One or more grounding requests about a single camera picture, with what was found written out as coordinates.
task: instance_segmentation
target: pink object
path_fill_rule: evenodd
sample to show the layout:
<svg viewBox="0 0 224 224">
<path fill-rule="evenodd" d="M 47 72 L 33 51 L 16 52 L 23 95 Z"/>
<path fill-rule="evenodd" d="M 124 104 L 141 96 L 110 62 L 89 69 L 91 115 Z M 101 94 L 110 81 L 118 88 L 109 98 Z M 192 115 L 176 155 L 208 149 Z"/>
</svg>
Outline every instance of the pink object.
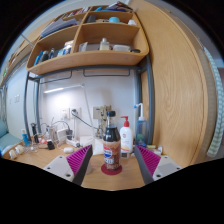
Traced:
<svg viewBox="0 0 224 224">
<path fill-rule="evenodd" d="M 151 176 L 153 176 L 161 157 L 142 146 L 138 146 L 138 145 L 136 145 L 136 146 L 138 147 L 138 149 L 142 155 L 142 158 L 144 160 L 144 163 L 145 163 L 148 171 L 150 172 Z"/>
<path fill-rule="evenodd" d="M 86 156 L 86 153 L 90 147 L 91 147 L 91 145 L 88 145 L 84 148 L 81 148 L 81 149 L 73 152 L 72 154 L 70 154 L 66 157 L 68 164 L 71 167 L 74 175 L 76 175 L 77 172 L 79 171 L 79 168 L 81 167 L 83 160 Z"/>
</svg>

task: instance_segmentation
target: pump dispenser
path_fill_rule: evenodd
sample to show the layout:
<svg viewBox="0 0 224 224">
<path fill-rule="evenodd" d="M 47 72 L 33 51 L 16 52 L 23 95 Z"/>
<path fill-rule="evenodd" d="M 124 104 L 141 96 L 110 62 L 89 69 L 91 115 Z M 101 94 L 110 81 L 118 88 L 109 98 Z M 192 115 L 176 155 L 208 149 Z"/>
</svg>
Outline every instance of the pump dispenser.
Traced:
<svg viewBox="0 0 224 224">
<path fill-rule="evenodd" d="M 139 106 L 141 106 L 141 115 L 136 123 L 135 144 L 146 148 L 147 121 L 143 117 L 143 104 L 142 103 L 136 104 L 134 108 L 137 108 Z"/>
<path fill-rule="evenodd" d="M 123 116 L 121 118 L 125 118 L 124 127 L 120 129 L 121 158 L 128 158 L 129 153 L 133 151 L 133 131 L 129 127 L 128 116 Z"/>
</svg>

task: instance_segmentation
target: electrical outlet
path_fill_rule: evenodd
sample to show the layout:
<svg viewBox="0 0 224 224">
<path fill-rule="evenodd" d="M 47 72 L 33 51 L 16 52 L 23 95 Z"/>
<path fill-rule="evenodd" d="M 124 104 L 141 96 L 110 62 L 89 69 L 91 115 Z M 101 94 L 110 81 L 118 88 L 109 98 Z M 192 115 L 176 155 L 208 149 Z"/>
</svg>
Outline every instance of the electrical outlet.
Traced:
<svg viewBox="0 0 224 224">
<path fill-rule="evenodd" d="M 80 107 L 70 107 L 70 114 L 71 114 L 71 119 L 74 118 L 74 116 L 72 115 L 72 110 L 76 110 L 77 112 L 77 116 L 81 118 L 81 108 Z"/>
<path fill-rule="evenodd" d="M 63 118 L 63 119 L 69 119 L 70 118 L 69 108 L 62 108 L 61 109 L 61 118 Z"/>
<path fill-rule="evenodd" d="M 93 107 L 93 119 L 101 120 L 100 107 Z"/>
</svg>

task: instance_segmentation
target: wall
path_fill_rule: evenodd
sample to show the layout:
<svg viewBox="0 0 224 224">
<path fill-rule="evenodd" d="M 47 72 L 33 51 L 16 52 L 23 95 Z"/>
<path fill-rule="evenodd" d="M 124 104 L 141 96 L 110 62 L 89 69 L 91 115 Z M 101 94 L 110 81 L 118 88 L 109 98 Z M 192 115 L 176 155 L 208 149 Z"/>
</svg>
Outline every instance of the wall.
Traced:
<svg viewBox="0 0 224 224">
<path fill-rule="evenodd" d="M 8 82 L 6 99 L 7 124 L 9 132 L 19 139 L 22 139 L 21 129 L 25 129 L 23 116 L 23 97 L 26 74 L 26 64 L 24 64 L 10 78 L 10 82 Z M 30 121 L 29 123 L 35 121 L 33 109 L 33 90 L 34 83 L 29 81 L 27 89 L 27 116 L 28 120 Z M 15 102 L 16 95 L 19 95 L 19 102 Z"/>
<path fill-rule="evenodd" d="M 107 71 L 107 72 L 86 72 L 86 75 L 127 75 L 127 71 Z M 135 130 L 135 117 L 136 110 L 134 110 L 134 104 L 136 104 L 136 80 L 135 75 L 131 72 L 129 77 L 84 77 L 82 72 L 73 72 L 71 79 L 62 80 L 57 82 L 50 82 L 43 84 L 42 93 L 40 94 L 42 103 L 42 109 L 40 111 L 41 123 L 51 124 L 53 122 L 61 120 L 62 108 L 81 108 L 81 119 L 86 123 L 91 124 L 88 116 L 88 110 L 85 101 L 84 91 L 81 87 L 68 88 L 52 93 L 43 93 L 45 90 L 51 90 L 61 87 L 69 87 L 77 83 L 84 83 L 87 93 L 87 99 L 89 103 L 89 109 L 91 117 L 93 115 L 94 106 L 111 105 L 112 110 L 116 111 L 115 123 L 118 130 L 123 126 L 124 119 L 121 116 L 129 116 L 130 127 Z M 73 119 L 65 120 L 68 122 L 70 128 L 73 129 Z M 92 129 L 77 119 L 76 127 L 78 129 L 78 135 L 91 135 Z M 98 120 L 93 120 L 93 126 L 98 127 Z"/>
<path fill-rule="evenodd" d="M 24 115 L 23 115 L 23 96 L 24 96 L 24 85 L 26 77 L 25 65 L 22 66 L 15 75 L 10 79 L 8 84 L 8 95 L 7 95 L 7 122 L 9 132 L 22 139 L 21 129 L 24 127 Z M 127 71 L 113 71 L 113 72 L 86 72 L 86 75 L 127 75 Z M 134 104 L 136 104 L 136 79 L 133 72 L 129 77 L 84 77 L 81 72 L 73 72 L 73 76 L 69 80 L 51 82 L 48 84 L 41 85 L 40 88 L 40 122 L 51 124 L 53 122 L 61 120 L 61 109 L 66 107 L 78 107 L 81 108 L 81 118 L 88 124 L 90 123 L 87 106 L 85 102 L 83 89 L 70 88 L 64 89 L 58 92 L 43 93 L 45 90 L 50 90 L 59 87 L 69 87 L 77 83 L 84 83 L 89 102 L 90 113 L 94 106 L 111 105 L 112 110 L 116 111 L 115 123 L 117 124 L 118 130 L 123 126 L 124 119 L 121 116 L 129 116 L 130 127 L 135 130 L 135 121 L 137 111 L 134 110 Z M 34 106 L 33 106 L 33 93 L 35 92 L 34 83 L 29 81 L 27 90 L 27 114 L 28 124 L 35 122 L 34 117 Z M 20 95 L 19 102 L 15 102 L 15 96 Z M 65 120 L 70 128 L 73 130 L 74 120 Z M 92 129 L 77 120 L 76 127 L 78 129 L 78 135 L 90 135 Z M 98 127 L 98 121 L 93 120 L 93 126 Z M 42 125 L 42 132 L 45 132 L 45 125 Z M 63 128 L 63 124 L 59 123 L 58 129 Z"/>
</svg>

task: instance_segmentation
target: red bottle cap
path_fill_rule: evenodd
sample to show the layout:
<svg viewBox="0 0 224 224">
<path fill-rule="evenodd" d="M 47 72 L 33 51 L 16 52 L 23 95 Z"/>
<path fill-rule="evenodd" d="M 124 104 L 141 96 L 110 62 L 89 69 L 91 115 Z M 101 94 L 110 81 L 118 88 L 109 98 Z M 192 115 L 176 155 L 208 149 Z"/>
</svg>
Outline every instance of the red bottle cap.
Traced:
<svg viewBox="0 0 224 224">
<path fill-rule="evenodd" d="M 129 127 L 128 116 L 123 116 L 121 118 L 125 118 L 126 119 L 126 121 L 124 122 L 124 127 Z"/>
</svg>

